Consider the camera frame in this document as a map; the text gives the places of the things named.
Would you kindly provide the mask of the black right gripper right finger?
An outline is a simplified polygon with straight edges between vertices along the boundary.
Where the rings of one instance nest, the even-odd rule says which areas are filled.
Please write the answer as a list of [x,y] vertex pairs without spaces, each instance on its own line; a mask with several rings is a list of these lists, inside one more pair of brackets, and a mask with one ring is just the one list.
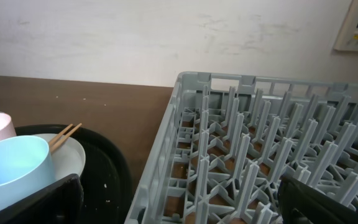
[[284,224],[353,224],[358,213],[290,176],[281,179],[278,208]]

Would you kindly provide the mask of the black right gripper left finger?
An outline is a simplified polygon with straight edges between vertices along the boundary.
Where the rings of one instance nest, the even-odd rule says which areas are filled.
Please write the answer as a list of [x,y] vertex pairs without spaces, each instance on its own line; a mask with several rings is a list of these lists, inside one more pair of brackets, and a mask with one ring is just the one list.
[[0,224],[76,223],[84,193],[77,174],[70,174],[0,211]]

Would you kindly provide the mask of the light blue plastic cup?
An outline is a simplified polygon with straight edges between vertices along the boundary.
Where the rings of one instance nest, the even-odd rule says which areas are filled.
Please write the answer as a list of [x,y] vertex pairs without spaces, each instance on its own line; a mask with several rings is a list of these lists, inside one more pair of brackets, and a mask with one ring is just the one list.
[[0,141],[0,210],[54,183],[48,142],[38,136]]

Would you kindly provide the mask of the grey plastic dishwasher rack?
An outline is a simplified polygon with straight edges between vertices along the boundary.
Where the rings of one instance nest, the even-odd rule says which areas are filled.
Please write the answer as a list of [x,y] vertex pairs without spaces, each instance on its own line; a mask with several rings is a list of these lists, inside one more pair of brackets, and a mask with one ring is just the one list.
[[286,175],[358,223],[358,84],[183,72],[125,221],[283,223]]

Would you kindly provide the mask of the white round plate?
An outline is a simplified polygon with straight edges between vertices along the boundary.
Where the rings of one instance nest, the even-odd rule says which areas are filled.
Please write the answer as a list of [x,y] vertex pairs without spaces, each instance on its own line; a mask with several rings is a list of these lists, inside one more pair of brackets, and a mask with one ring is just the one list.
[[75,139],[69,137],[58,149],[48,152],[47,143],[57,134],[34,134],[41,154],[40,165],[32,175],[36,183],[51,184],[70,174],[81,176],[85,168],[86,155],[83,146]]

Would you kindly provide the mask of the round black serving tray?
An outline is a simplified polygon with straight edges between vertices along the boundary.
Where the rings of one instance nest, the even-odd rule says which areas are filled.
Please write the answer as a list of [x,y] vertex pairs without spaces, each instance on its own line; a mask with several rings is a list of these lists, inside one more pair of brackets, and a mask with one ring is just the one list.
[[132,179],[119,148],[108,138],[86,128],[72,138],[85,150],[80,177],[84,201],[77,223],[124,223],[132,200]]

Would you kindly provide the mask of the wooden chopstick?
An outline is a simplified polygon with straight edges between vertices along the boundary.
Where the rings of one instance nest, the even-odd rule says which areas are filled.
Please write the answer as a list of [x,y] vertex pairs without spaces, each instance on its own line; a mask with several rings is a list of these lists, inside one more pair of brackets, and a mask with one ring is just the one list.
[[48,145],[53,146],[73,125],[69,124],[62,131],[60,131],[56,136],[49,140]]
[[50,153],[54,150],[58,149],[69,137],[72,138],[72,134],[79,129],[79,126],[75,126],[74,128],[70,128],[53,146],[49,146]]

